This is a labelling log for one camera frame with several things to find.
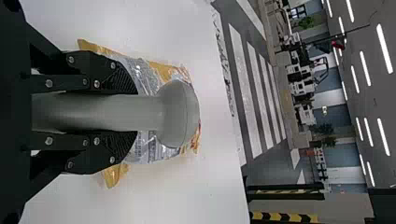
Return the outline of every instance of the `gray floor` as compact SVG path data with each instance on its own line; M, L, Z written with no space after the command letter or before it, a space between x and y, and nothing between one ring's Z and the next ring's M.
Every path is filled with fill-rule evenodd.
M347 34L346 50L343 52L343 57L339 56L339 70L341 78L346 84L347 104L352 122L357 126L356 117L361 122L364 140L358 140L358 147L364 159L364 166L368 170L366 162L371 163L376 188L388 188L396 184L396 153L393 150L396 146L396 132L392 130L396 126L396 119L394 118L395 105L393 103L396 75L395 73L390 75L387 71L376 26L379 23L382 25L390 58L395 67L396 48L394 40L396 39L396 30L394 29L394 21L396 15L394 14L394 8L396 8L396 1L351 0L355 16L353 23L349 18L346 1L331 1L331 4L333 16L328 18L331 35L341 33L338 17L342 18L346 31L363 25L370 25L367 28ZM364 52L372 80L371 87L367 85L363 72L360 58L361 50ZM351 65L355 67L360 87L359 94L356 92L351 75ZM368 141L364 118L368 119L374 142L373 147L370 146ZM390 156L385 154L377 118L382 119L384 130L387 134ZM366 181L369 187L373 185L369 175L366 176Z
M287 141L261 154L253 163L242 167L242 174L248 176L248 185L296 184L301 171L304 172L306 184L314 182L309 158L301 156L296 168L293 169Z

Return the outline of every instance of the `screw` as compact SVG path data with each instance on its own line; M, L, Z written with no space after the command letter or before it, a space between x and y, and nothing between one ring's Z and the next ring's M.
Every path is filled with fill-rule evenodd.
M70 57L67 59L67 61L69 61L70 63L74 63L74 58L73 58L73 56L70 56Z
M71 168L73 168L73 166L74 166L74 163L72 161L67 163L67 169L70 170Z
M110 157L110 163L113 164L116 161L116 158Z
M47 79L47 80L46 80L46 87L47 87L47 88L52 88L52 86L53 86L52 80L51 80L51 79Z
M100 144L100 138L95 137L95 138L93 139L93 143L94 143L96 146L98 146L98 145Z
M46 145L47 146L50 146L50 145L52 145L52 143L53 143L53 138L51 138L51 137L47 137L47 139L46 139Z
M100 87L100 81L95 80L95 81L93 82L93 86L94 86L96 89L99 89L99 87Z

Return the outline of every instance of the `ceiling light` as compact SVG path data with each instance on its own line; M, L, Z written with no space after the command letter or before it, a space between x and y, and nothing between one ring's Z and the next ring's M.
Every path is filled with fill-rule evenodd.
M382 53L384 54L385 63L387 64L388 73L393 73L392 61L390 60L387 42L385 41L384 31L382 30L381 24L376 26L376 32L378 33L379 43L381 44Z
M367 85L371 86L371 79L369 70L367 69L366 59L364 58L364 53L361 51L361 63L363 64L364 75L366 76Z
M369 169L369 175L370 175L370 178L372 180L372 185L373 185L373 187L375 187L373 171L371 170L371 165L370 165L370 162L368 162L368 161L367 161L367 168Z
M361 157L361 169L363 169L363 174L366 175L366 168L364 167L363 156L360 154Z
M343 85L344 95L345 95L346 101L347 101L347 90L346 90L346 85L344 84L344 81L341 82L341 84Z
M332 48L332 51L334 51L335 62L337 63L337 66L338 66L338 65L340 65L340 63L338 62L337 50L335 50L335 48Z
M350 66L350 71L352 72L353 81L355 82L356 92L359 93L361 91L359 90L359 83L356 79L355 68L353 67L353 65Z
M361 141L363 141L363 134L361 133L361 123L359 122L359 118L356 118L356 124L358 125L359 136L361 137Z
M338 17L338 22L340 23L341 33L343 33L343 35L345 35L346 31L344 30L343 19L341 19L341 17Z
M347 10L349 11L350 20L355 21L355 16L353 15L352 5L350 5L350 0L346 0Z
M387 141L387 137L385 136L384 127L382 126L382 120L377 119L376 121L378 121L379 132L381 133L382 143L384 144L385 153L387 153L387 156L390 156L388 141Z
M332 18L332 6L330 6L330 0L327 0L327 8L329 9L330 18Z
M371 136L370 126L369 126L369 122L367 121L367 118L364 118L364 125L366 125L367 135L369 135L370 146L373 147L374 146L373 138Z

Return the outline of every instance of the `floor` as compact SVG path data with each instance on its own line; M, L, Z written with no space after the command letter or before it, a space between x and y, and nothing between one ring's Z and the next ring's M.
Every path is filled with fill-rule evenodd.
M289 150L279 93L257 1L212 4L224 81L243 175L249 185L311 183L308 158Z
M393 46L396 32L393 26L396 2L350 0L350 5L353 22L346 1L331 1L332 13L325 4L329 30L331 35L342 33L340 21L345 32L369 25L347 34L346 50L342 55L338 52L337 57L340 62L341 79L345 83L350 115L356 132L360 133L358 148L363 171L366 172L366 182L369 187L389 188L396 184L396 154L392 151L396 146L396 135L392 131L396 125L392 103L396 76L387 68L377 26L378 24L382 26L389 49L389 61L395 64L396 50ZM361 52L366 62L367 76ZM381 119L386 141L383 141L378 119Z

